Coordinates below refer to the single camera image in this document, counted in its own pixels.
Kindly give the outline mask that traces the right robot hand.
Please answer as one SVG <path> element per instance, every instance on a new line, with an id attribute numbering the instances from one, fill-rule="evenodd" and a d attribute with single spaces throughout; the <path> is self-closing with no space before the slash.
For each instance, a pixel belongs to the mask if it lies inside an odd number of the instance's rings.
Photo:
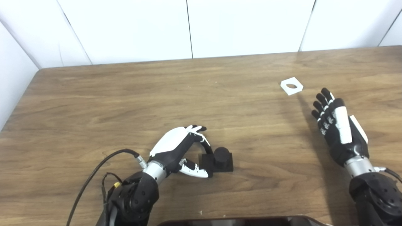
<path id="1" fill-rule="evenodd" d="M 348 113 L 342 98 L 322 88 L 313 102 L 311 114 L 330 149 L 330 156 L 340 166 L 359 156 L 369 158 L 368 138 L 358 121 Z"/>

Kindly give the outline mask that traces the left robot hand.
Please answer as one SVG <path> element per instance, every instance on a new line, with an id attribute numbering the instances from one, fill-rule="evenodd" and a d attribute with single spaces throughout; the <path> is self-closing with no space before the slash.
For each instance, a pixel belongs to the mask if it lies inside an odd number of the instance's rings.
<path id="1" fill-rule="evenodd" d="M 150 151 L 147 166 L 143 170 L 158 184 L 172 173 L 183 173 L 198 178 L 211 178 L 211 170 L 201 169 L 197 163 L 185 158 L 194 143 L 200 143 L 206 153 L 212 153 L 212 147 L 201 133 L 204 126 L 189 125 L 176 127 L 166 132 Z"/>

